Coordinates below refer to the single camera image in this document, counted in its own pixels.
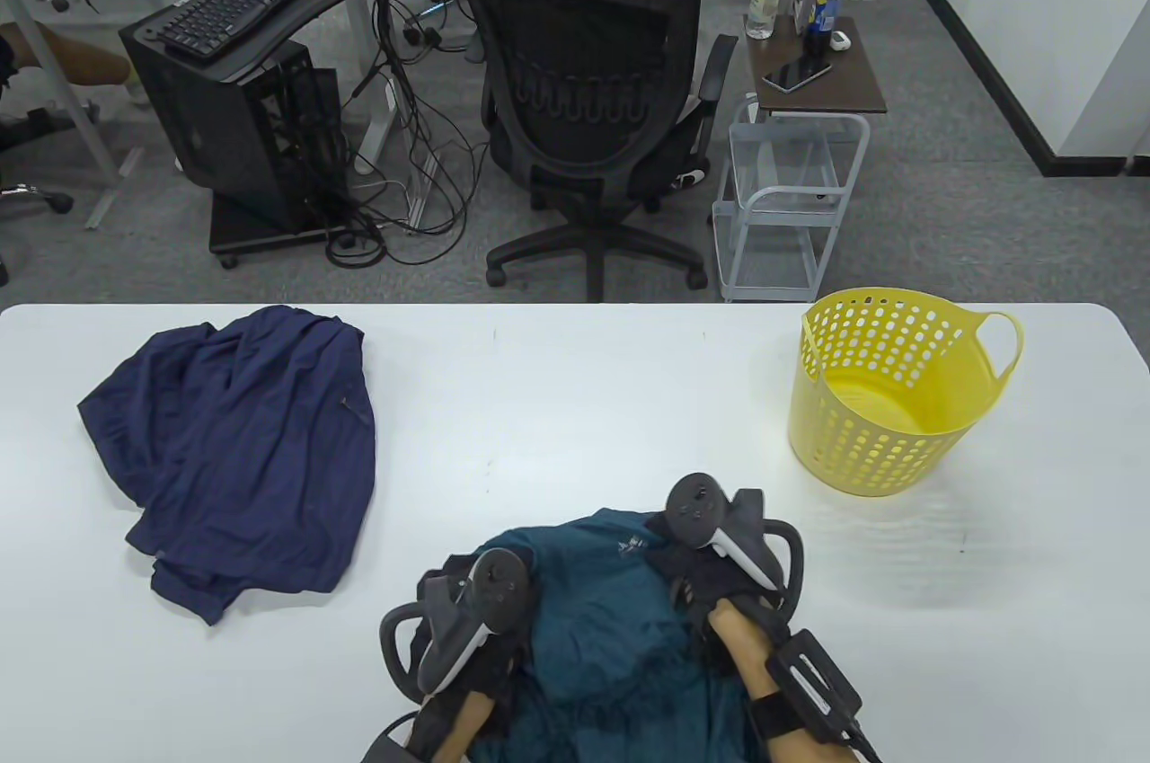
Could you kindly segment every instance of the chair backrest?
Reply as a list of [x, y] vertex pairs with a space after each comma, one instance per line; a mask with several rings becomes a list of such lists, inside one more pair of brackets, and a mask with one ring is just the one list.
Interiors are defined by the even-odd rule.
[[[486, 55], [486, 82], [511, 143], [511, 175], [601, 181], [626, 193], [636, 165], [674, 127], [690, 93], [699, 0], [468, 0]], [[620, 47], [574, 53], [539, 6], [610, 28]]]

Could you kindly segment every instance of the gray carpet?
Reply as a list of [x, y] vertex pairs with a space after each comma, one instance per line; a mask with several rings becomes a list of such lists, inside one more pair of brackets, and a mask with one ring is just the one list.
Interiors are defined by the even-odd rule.
[[[75, 16], [101, 20], [110, 6], [144, 13], [139, 0], [95, 0]], [[422, 3], [423, 0], [412, 0]], [[705, 0], [700, 52], [720, 32], [738, 32], [739, 6]], [[1084, 300], [1111, 307], [1135, 343], [1150, 353], [1150, 184], [1136, 178], [1043, 180], [974, 73], [925, 0], [852, 3], [890, 114], [873, 120], [874, 136], [831, 259], [823, 292], [854, 285], [896, 285], [960, 300]], [[316, 20], [300, 36], [313, 60], [337, 67], [346, 93], [358, 81], [342, 10]], [[6, 113], [43, 102], [39, 71], [14, 78]], [[432, 55], [411, 71], [420, 94], [454, 119], [473, 142], [480, 69], [457, 55]], [[727, 79], [711, 154], [723, 154], [735, 101], [751, 90], [742, 47]], [[231, 272], [206, 249], [210, 199], [174, 170], [166, 138], [148, 110], [121, 90], [97, 90], [103, 136], [123, 154], [143, 144], [146, 157], [124, 185], [102, 228], [83, 222], [98, 182], [74, 133], [56, 135], [5, 154], [8, 181], [64, 188], [76, 209], [56, 216], [38, 205], [0, 208], [0, 253], [12, 283], [0, 308], [24, 302], [567, 302], [583, 292], [577, 257], [508, 266], [501, 290], [484, 285], [483, 254], [491, 246], [559, 219], [532, 213], [527, 197], [496, 167], [486, 167], [467, 232], [448, 257], [405, 268], [384, 262], [348, 272], [329, 266], [317, 246], [246, 257]], [[362, 109], [350, 107], [351, 130]], [[440, 129], [443, 139], [446, 130]], [[389, 175], [401, 176], [394, 147]], [[705, 218], [714, 192], [706, 183], [666, 200], [657, 215], [634, 222], [695, 243], [710, 254]], [[386, 200], [402, 212], [398, 192]], [[428, 221], [443, 213], [428, 212]], [[428, 257], [436, 241], [389, 234], [400, 257]], [[689, 292], [682, 273], [628, 258], [607, 261], [607, 298], [621, 302], [712, 300]]]

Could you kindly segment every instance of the yellow basket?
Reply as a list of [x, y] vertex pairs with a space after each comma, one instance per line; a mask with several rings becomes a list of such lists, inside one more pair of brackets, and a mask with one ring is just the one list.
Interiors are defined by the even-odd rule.
[[[996, 375], [975, 333], [1014, 325], [1018, 349]], [[1022, 356], [1009, 314], [868, 287], [819, 299], [803, 316], [791, 392], [791, 448], [830, 487], [889, 496], [930, 472], [998, 400]]]

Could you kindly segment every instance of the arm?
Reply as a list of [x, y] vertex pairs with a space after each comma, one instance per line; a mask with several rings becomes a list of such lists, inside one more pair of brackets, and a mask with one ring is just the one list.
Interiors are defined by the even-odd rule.
[[[743, 616], [727, 598], [720, 598], [710, 615], [711, 627], [722, 640], [751, 700], [779, 690], [767, 672], [770, 643], [762, 630]], [[854, 753], [841, 745], [822, 745], [805, 730], [767, 742], [774, 763], [857, 763]]]
[[460, 763], [494, 708], [494, 701], [485, 694], [469, 693], [459, 715], [455, 716], [451, 733], [436, 750], [430, 763]]

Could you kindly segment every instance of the black baseboard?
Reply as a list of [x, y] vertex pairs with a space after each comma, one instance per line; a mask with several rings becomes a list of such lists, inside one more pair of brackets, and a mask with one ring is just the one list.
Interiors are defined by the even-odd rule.
[[948, 0], [927, 0], [1044, 176], [1117, 176], [1126, 158], [1058, 155]]

